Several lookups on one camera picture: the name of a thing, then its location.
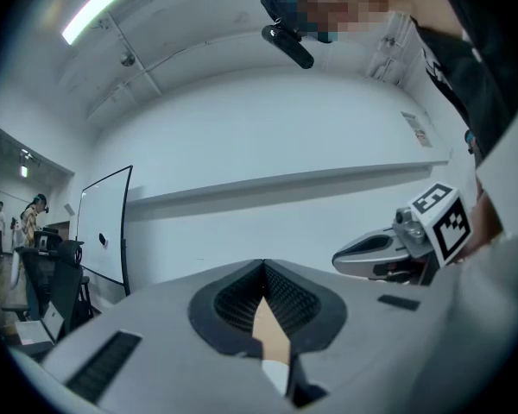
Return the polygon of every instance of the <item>floor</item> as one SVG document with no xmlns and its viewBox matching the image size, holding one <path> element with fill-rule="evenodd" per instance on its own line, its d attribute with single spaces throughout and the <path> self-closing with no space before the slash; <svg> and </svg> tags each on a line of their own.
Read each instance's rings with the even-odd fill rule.
<svg viewBox="0 0 518 414">
<path fill-rule="evenodd" d="M 11 325 L 19 320 L 15 313 L 2 311 L 2 306 L 6 304 L 26 304 L 25 294 L 25 272 L 20 271 L 17 286 L 11 290 L 9 278 L 11 275 L 11 254 L 5 254 L 0 258 L 0 327 Z"/>
</svg>

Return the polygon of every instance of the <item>whiteboard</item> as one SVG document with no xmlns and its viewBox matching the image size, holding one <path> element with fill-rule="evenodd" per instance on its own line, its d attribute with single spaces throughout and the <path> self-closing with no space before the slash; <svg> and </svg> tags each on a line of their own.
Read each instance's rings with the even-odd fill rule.
<svg viewBox="0 0 518 414">
<path fill-rule="evenodd" d="M 128 166 L 86 187 L 81 194 L 77 221 L 77 241 L 85 243 L 81 265 L 124 285 L 127 294 L 130 289 L 124 260 L 123 219 L 131 172 L 132 166 Z"/>
</svg>

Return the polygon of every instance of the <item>ceiling light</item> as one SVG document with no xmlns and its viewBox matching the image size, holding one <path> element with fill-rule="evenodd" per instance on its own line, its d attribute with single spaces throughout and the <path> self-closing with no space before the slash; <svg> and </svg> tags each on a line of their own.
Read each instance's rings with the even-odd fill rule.
<svg viewBox="0 0 518 414">
<path fill-rule="evenodd" d="M 114 0 L 89 0 L 61 33 L 67 43 L 73 44 L 82 30 Z"/>
</svg>

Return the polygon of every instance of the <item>sticker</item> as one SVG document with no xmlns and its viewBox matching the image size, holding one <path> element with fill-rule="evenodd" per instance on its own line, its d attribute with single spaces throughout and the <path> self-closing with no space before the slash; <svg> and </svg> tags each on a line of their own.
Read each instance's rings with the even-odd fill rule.
<svg viewBox="0 0 518 414">
<path fill-rule="evenodd" d="M 468 216 L 462 201 L 457 198 L 455 204 L 433 226 L 444 261 L 447 261 L 471 233 Z"/>
<path fill-rule="evenodd" d="M 428 140 L 428 137 L 426 135 L 426 132 L 424 129 L 420 126 L 420 123 L 416 119 L 416 116 L 402 112 L 403 118 L 405 118 L 408 122 L 408 125 L 413 130 L 414 134 L 416 135 L 416 139 L 419 141 L 420 145 L 422 147 L 431 147 L 432 143 L 430 140 Z"/>
<path fill-rule="evenodd" d="M 413 206 L 421 215 L 424 215 L 424 213 L 429 211 L 435 204 L 451 192 L 452 189 L 449 187 L 442 184 L 436 184 L 420 198 L 414 201 Z"/>
</svg>

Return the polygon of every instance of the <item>fluorescent light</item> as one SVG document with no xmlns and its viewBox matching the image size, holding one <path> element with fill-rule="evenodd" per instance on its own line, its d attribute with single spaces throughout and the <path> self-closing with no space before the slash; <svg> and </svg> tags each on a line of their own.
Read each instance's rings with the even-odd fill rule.
<svg viewBox="0 0 518 414">
<path fill-rule="evenodd" d="M 114 0 L 89 0 L 61 33 L 67 43 L 73 44 L 82 30 Z"/>
</svg>

